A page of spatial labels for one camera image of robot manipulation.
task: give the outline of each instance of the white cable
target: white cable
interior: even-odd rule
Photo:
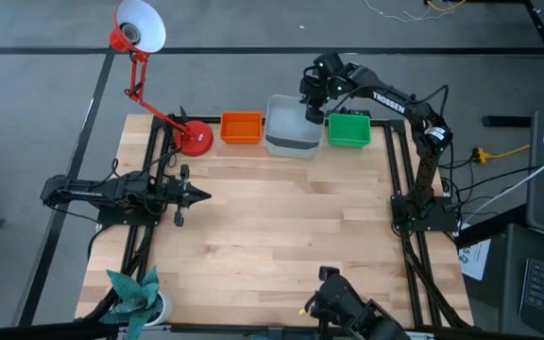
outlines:
[[[430,12],[430,10],[432,9],[431,6],[428,6],[427,7],[427,10],[425,11],[425,13],[423,13],[423,15],[421,15],[420,17],[415,17],[413,16],[412,14],[410,14],[409,12],[407,12],[406,10],[403,11],[402,13],[408,15],[409,17],[411,17],[411,19],[408,19],[408,20],[405,20],[405,19],[402,19],[400,17],[397,17],[397,16],[394,16],[394,15],[386,15],[384,14],[381,10],[378,10],[376,8],[373,8],[372,6],[370,6],[370,4],[368,3],[368,0],[365,0],[365,3],[366,5],[368,6],[369,9],[373,10],[373,11],[376,11],[377,13],[379,13],[383,18],[387,18],[387,19],[394,19],[394,20],[398,20],[400,22],[403,22],[403,23],[412,23],[413,21],[423,21],[423,20],[429,20],[429,19],[439,19],[447,14],[452,14],[454,13],[454,8],[452,7],[452,3],[450,2],[450,7],[451,7],[451,11],[446,11],[446,12],[443,12],[441,13],[440,15],[436,15],[436,16],[430,16],[430,17],[426,17],[426,15]]]
[[[483,204],[480,208],[476,209],[475,212],[473,212],[466,220],[464,223],[467,223],[469,221],[469,219],[471,219],[471,217],[475,216],[477,212],[479,212],[480,210],[484,209],[485,207],[487,207],[489,204],[491,204],[492,202],[496,201],[497,199],[511,193],[512,191],[516,190],[516,188],[518,188],[520,185],[524,184],[525,182],[529,181],[530,179],[532,179],[534,176],[538,175],[541,171],[544,170],[544,165],[541,166],[538,170],[534,171],[534,173],[530,174],[527,178],[521,180],[518,184],[512,186],[511,188],[509,188],[508,190],[505,190],[504,192],[502,192],[501,194],[499,195],[496,195],[494,198],[492,198],[491,200],[487,201],[485,204]]]

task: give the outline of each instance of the artificial plant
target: artificial plant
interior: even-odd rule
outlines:
[[[123,301],[100,318],[105,324],[128,323],[127,340],[137,340],[144,324],[162,311],[159,295],[159,278],[154,266],[142,280],[142,285],[129,276],[107,269],[112,288]]]

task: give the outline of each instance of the yellow cable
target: yellow cable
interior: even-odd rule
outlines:
[[[460,3],[458,3],[458,4],[454,5],[454,6],[450,6],[449,8],[437,8],[434,4],[432,4],[432,0],[429,0],[429,1],[427,2],[427,4],[430,5],[430,7],[431,7],[432,9],[435,9],[435,10],[437,10],[437,11],[449,11],[449,10],[454,10],[455,8],[457,8],[457,7],[460,6],[460,5],[463,5],[466,1],[467,1],[467,0],[461,0]]]
[[[502,153],[502,154],[500,154],[500,155],[487,155],[486,157],[487,157],[488,159],[503,158],[503,157],[507,157],[507,156],[509,156],[509,155],[513,155],[513,154],[515,154],[516,152],[520,152],[520,151],[522,151],[522,150],[525,150],[525,149],[527,149],[527,148],[529,148],[529,147],[530,147],[530,145],[528,144],[528,145],[525,145],[525,146],[523,146],[523,147],[518,147],[518,148],[515,149],[515,150],[511,150],[511,151],[509,151],[509,152]]]

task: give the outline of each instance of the wooden table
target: wooden table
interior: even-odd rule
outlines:
[[[151,120],[127,117],[119,173],[141,169]],[[296,160],[269,156],[263,142],[225,144],[219,125],[211,127],[212,149],[197,158],[180,156],[178,164],[190,165],[191,182],[212,199],[188,210],[183,228],[173,225],[170,207],[150,251],[148,266],[157,266],[161,289],[174,301],[170,322],[315,326],[298,311],[320,285],[318,267],[332,265],[361,296],[413,327],[400,239],[390,229],[392,184],[382,128],[371,128],[372,143],[363,149],[330,147],[325,139],[313,160]],[[394,144],[399,155],[398,136]],[[410,150],[417,165],[412,144]],[[178,171],[177,165],[170,173]],[[439,182],[436,176],[437,193]],[[94,242],[76,316],[90,312],[111,288],[105,270],[121,267],[127,235],[127,226],[114,227]],[[436,284],[472,322],[454,245],[439,232],[426,237]],[[419,283],[431,323],[424,292]]]

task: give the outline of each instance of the red desk lamp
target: red desk lamp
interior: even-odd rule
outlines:
[[[174,140],[176,146],[181,147],[182,154],[200,156],[207,152],[213,144],[213,133],[207,124],[198,121],[180,124],[144,101],[148,59],[151,53],[159,51],[165,44],[165,25],[159,13],[142,0],[122,0],[117,5],[113,20],[110,45],[119,52],[129,51],[131,59],[130,84],[125,95],[179,131]],[[142,64],[142,71],[136,84],[138,62]]]

